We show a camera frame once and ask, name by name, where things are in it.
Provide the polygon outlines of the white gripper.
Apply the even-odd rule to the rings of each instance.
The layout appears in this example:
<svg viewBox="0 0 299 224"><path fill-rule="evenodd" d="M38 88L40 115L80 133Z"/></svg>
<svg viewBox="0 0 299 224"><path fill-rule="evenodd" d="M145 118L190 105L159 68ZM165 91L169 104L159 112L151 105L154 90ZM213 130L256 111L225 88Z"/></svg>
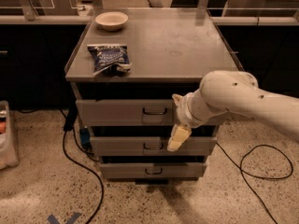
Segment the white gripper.
<svg viewBox="0 0 299 224"><path fill-rule="evenodd" d="M198 128L223 114L222 110L212 107L204 100L200 90L189 92L184 96L173 94L172 98L177 107L179 125L175 124L172 128L167 145L168 151L177 151L190 137L191 129Z"/></svg>

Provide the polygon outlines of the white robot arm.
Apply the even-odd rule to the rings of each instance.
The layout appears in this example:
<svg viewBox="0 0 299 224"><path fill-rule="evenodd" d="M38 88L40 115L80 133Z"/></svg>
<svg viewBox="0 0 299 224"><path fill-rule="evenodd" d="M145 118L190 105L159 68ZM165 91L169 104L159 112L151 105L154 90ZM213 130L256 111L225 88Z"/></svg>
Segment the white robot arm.
<svg viewBox="0 0 299 224"><path fill-rule="evenodd" d="M178 150L193 129L226 112L256 119L299 141L299 99L261 90L248 72L210 72L198 90L175 94L173 100L178 122L168 141L169 151Z"/></svg>

